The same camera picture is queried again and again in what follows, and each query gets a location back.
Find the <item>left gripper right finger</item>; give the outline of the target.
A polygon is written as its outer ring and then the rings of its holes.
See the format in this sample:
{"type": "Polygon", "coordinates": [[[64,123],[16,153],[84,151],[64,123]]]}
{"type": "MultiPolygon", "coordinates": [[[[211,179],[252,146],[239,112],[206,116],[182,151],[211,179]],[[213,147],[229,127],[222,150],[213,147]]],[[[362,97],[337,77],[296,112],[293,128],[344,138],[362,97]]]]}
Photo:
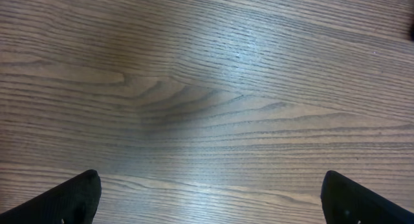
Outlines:
{"type": "Polygon", "coordinates": [[[321,187],[327,224],[413,224],[413,213],[329,170],[321,187]]]}

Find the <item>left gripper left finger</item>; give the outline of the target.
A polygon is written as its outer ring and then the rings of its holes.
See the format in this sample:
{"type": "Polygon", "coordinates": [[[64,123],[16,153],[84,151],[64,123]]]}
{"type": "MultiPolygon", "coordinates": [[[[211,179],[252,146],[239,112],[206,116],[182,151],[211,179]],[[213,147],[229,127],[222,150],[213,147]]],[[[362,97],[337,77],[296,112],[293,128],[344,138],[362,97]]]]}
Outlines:
{"type": "Polygon", "coordinates": [[[91,224],[102,194],[96,170],[87,170],[1,214],[1,224],[91,224]]]}

